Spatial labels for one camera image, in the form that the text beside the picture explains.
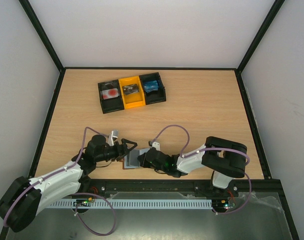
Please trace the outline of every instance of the gray wall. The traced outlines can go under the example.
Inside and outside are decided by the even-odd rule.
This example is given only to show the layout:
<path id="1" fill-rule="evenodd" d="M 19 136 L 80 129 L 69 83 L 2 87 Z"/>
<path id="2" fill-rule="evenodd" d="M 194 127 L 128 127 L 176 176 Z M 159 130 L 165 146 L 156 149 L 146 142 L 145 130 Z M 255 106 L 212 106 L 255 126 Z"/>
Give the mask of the gray wall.
<path id="1" fill-rule="evenodd" d="M 237 68 L 274 0 L 30 2 L 64 66 Z"/>
<path id="2" fill-rule="evenodd" d="M 0 0 L 0 198 L 27 176 L 57 77 L 20 3 Z"/>
<path id="3" fill-rule="evenodd" d="M 304 0 L 286 0 L 243 72 L 274 178 L 304 240 Z"/>

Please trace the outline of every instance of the white vent strip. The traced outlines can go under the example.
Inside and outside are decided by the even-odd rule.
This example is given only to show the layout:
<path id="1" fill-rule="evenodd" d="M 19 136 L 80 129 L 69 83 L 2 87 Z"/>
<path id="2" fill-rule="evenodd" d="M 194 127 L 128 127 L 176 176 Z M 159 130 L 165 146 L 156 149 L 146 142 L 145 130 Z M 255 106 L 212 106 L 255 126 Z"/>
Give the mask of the white vent strip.
<path id="1" fill-rule="evenodd" d="M 139 200 L 139 199 L 111 199 L 109 200 L 115 209 L 212 209 L 211 200 Z M 70 209 L 76 205 L 75 199 L 61 199 L 48 206 L 48 209 Z M 79 208 L 91 209 L 109 209 L 109 205 L 101 199 L 95 200 L 94 203 L 86 203 Z"/>

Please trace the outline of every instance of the blue package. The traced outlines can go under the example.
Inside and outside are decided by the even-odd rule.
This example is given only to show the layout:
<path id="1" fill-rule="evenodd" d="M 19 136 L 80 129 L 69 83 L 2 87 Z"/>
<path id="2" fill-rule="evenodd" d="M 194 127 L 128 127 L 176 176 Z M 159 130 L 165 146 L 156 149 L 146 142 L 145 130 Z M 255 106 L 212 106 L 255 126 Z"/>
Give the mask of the blue package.
<path id="1" fill-rule="evenodd" d="M 158 83 L 156 80 L 154 81 L 147 81 L 144 83 L 144 89 L 147 93 L 152 92 L 152 91 L 157 91 L 158 90 Z"/>

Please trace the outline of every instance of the item in bin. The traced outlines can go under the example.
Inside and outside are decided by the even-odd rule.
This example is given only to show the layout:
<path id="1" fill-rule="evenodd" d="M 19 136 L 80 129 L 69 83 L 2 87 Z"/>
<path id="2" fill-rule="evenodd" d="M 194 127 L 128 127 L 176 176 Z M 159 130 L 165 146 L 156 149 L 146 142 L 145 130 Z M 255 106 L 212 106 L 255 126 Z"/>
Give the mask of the item in bin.
<path id="1" fill-rule="evenodd" d="M 117 88 L 102 91 L 103 99 L 113 99 L 119 96 Z"/>
<path id="2" fill-rule="evenodd" d="M 154 81 L 147 81 L 144 83 L 144 89 L 147 93 L 152 92 L 152 91 L 157 91 L 158 90 L 158 83 L 156 80 Z"/>
<path id="3" fill-rule="evenodd" d="M 139 93 L 139 88 L 137 84 L 126 85 L 123 87 L 123 92 L 125 95 Z"/>

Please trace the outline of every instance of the wooden table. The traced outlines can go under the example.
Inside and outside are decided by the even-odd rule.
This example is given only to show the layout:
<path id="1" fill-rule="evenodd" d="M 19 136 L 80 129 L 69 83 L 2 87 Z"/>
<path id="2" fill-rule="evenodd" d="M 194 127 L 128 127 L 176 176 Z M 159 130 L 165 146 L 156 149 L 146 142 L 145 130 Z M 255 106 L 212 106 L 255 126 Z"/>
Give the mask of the wooden table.
<path id="1" fill-rule="evenodd" d="M 167 101 L 103 114 L 99 103 L 98 82 L 159 72 L 166 89 Z M 243 143 L 251 163 L 246 172 L 252 179 L 263 179 L 262 169 L 248 124 L 234 71 L 228 70 L 110 70 L 67 69 L 53 117 L 41 153 L 36 176 L 63 166 L 80 147 L 86 126 L 109 134 L 119 130 L 119 139 L 148 147 L 165 126 L 179 124 L 190 133 L 185 152 L 215 136 Z M 88 132 L 86 143 L 94 133 Z M 186 142 L 186 134 L 177 127 L 167 129 L 160 137 L 161 150 L 177 154 Z M 210 179 L 212 170 L 203 167 L 180 179 Z M 152 169 L 122 169 L 122 163 L 97 168 L 93 179 L 175 179 Z"/>

